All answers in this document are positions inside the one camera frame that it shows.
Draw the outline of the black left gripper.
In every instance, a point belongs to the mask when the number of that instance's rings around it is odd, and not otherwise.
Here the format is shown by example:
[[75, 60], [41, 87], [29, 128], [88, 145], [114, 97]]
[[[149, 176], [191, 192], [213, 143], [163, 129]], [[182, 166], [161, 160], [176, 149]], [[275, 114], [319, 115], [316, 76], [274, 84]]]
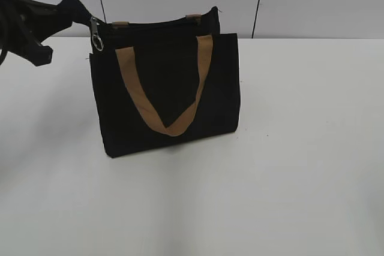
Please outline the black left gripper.
[[22, 0], [26, 12], [20, 14], [14, 0], [1, 0], [1, 64], [8, 52], [26, 59], [34, 66], [50, 64], [53, 49], [39, 40], [72, 26], [72, 19], [57, 5], [34, 0]]

